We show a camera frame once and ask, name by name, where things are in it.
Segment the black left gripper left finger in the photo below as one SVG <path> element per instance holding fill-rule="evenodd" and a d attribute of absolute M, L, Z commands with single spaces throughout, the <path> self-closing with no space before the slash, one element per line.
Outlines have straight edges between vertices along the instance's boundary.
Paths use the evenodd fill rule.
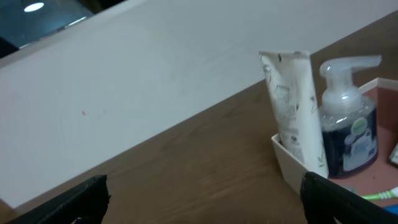
<path fill-rule="evenodd" d="M 106 181 L 90 177 L 7 224 L 101 224 L 110 200 Z"/>

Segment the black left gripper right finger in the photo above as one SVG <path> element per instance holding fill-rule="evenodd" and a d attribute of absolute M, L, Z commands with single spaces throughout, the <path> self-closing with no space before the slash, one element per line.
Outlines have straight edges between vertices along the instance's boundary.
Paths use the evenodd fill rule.
<path fill-rule="evenodd" d="M 314 172 L 303 175 L 300 199 L 308 224 L 397 224 L 397 215 Z"/>

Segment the blue disposable razor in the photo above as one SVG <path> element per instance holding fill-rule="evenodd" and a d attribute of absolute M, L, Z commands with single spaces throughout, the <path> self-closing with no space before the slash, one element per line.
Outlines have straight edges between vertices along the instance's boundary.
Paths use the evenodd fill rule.
<path fill-rule="evenodd" d="M 391 205 L 388 207 L 384 207 L 384 209 L 387 210 L 388 212 L 398 215 L 398 205 Z"/>

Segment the green white toothbrush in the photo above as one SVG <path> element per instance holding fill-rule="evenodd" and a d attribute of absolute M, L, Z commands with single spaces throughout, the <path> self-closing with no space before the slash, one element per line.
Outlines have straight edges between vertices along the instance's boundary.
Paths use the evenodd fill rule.
<path fill-rule="evenodd" d="M 362 198 L 366 200 L 386 200 L 386 199 L 397 198 L 397 196 L 398 196 L 398 187 L 394 187 L 393 189 L 384 192 L 379 192 L 377 194 L 363 195 Z"/>

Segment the green soap packet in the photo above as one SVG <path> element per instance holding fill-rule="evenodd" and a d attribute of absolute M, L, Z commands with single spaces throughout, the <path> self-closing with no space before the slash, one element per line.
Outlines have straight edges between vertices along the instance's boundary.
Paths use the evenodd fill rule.
<path fill-rule="evenodd" d="M 394 147 L 393 151 L 391 152 L 388 163 L 394 167 L 398 167 L 398 144 Z"/>

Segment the white conditioner tube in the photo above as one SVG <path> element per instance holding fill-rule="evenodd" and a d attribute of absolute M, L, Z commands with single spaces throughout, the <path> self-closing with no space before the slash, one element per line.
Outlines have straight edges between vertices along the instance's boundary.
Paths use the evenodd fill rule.
<path fill-rule="evenodd" d="M 308 170 L 327 178 L 310 54 L 262 51 L 259 59 L 282 144 Z"/>

